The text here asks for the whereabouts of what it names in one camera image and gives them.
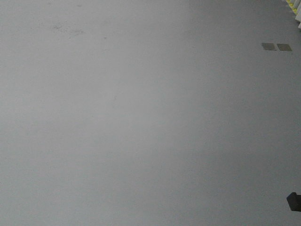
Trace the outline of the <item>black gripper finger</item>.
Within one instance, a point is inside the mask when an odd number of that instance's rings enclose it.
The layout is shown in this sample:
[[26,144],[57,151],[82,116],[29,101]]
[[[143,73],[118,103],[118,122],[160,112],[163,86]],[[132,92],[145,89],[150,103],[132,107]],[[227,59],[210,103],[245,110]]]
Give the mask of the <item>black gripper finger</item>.
[[286,198],[291,211],[301,211],[301,196],[296,192],[290,193]]

